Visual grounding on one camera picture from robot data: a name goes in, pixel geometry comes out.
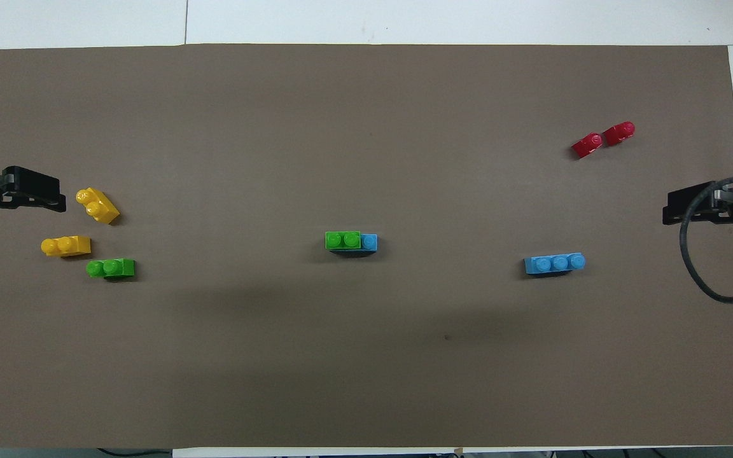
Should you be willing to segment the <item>green two-stud toy block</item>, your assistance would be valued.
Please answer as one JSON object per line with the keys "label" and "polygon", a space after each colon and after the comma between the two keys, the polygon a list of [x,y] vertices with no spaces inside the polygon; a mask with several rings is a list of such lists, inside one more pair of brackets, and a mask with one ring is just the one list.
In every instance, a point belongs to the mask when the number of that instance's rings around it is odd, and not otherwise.
{"label": "green two-stud toy block", "polygon": [[135,261],[130,258],[92,260],[85,265],[90,278],[122,279],[135,276]]}
{"label": "green two-stud toy block", "polygon": [[324,233],[324,247],[328,251],[354,251],[363,247],[359,231],[328,231]]}

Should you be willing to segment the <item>blue three-stud toy block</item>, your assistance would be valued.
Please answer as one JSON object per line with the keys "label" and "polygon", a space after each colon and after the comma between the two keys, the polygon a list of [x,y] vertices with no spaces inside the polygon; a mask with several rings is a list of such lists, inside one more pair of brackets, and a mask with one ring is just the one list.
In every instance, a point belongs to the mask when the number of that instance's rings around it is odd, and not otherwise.
{"label": "blue three-stud toy block", "polygon": [[367,256],[372,253],[376,253],[378,251],[379,247],[379,238],[378,235],[373,233],[361,233],[360,234],[360,247],[355,249],[354,247],[350,249],[347,247],[347,249],[344,249],[343,247],[338,247],[337,249],[330,249],[330,252],[332,253],[340,253],[340,254],[346,254],[346,255],[363,255]]}
{"label": "blue three-stud toy block", "polygon": [[541,277],[583,270],[587,266],[587,258],[582,253],[561,253],[526,257],[523,263],[527,275]]}

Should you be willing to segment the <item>yellow two-stud toy block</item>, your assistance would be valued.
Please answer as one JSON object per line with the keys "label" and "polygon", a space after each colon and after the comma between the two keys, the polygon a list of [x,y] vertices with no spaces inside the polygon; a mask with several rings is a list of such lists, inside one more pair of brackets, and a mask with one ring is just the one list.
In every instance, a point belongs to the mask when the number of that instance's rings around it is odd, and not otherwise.
{"label": "yellow two-stud toy block", "polygon": [[91,188],[91,186],[76,192],[75,200],[83,205],[85,212],[98,223],[108,225],[120,216],[120,211],[104,192]]}
{"label": "yellow two-stud toy block", "polygon": [[81,235],[44,239],[40,249],[47,257],[75,257],[92,252],[90,237]]}

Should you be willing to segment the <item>red one-stud toy block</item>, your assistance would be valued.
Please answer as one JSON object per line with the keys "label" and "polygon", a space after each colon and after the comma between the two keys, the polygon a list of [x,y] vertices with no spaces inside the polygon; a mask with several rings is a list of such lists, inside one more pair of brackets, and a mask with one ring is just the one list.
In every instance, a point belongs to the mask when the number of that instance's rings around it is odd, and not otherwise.
{"label": "red one-stud toy block", "polygon": [[596,149],[599,149],[603,145],[603,137],[597,132],[591,132],[573,143],[572,150],[578,156],[578,158],[585,158],[586,156],[593,154]]}
{"label": "red one-stud toy block", "polygon": [[603,132],[603,139],[607,143],[608,147],[613,147],[614,145],[624,142],[626,139],[630,139],[634,134],[634,122],[624,121],[605,130]]}

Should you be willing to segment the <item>brown table mat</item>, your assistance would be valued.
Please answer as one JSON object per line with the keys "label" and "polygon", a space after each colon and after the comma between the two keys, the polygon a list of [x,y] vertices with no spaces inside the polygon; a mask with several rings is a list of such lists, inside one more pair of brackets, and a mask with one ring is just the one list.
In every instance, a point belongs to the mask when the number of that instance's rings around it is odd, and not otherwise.
{"label": "brown table mat", "polygon": [[733,305],[661,221],[733,175],[724,46],[0,50],[7,165],[69,206],[0,211],[0,447],[733,445]]}

